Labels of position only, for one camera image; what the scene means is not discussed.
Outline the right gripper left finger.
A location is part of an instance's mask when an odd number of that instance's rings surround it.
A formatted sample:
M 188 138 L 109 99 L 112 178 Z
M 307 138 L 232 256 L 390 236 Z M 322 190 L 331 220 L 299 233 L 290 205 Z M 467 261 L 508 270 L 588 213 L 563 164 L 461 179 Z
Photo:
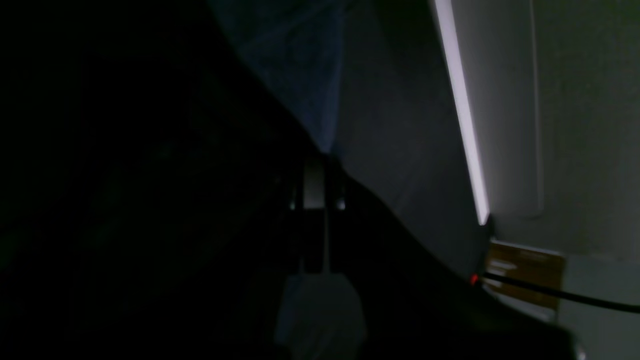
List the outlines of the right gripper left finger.
M 303 268 L 304 230 L 304 166 L 294 168 L 286 215 L 285 268 L 289 275 L 297 275 Z

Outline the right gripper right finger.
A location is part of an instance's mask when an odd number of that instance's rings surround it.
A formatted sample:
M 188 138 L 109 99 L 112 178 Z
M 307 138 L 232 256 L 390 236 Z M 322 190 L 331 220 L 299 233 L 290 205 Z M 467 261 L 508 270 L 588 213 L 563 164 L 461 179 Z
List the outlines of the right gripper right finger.
M 326 235 L 329 271 L 343 273 L 346 253 L 346 173 L 338 160 L 325 163 Z

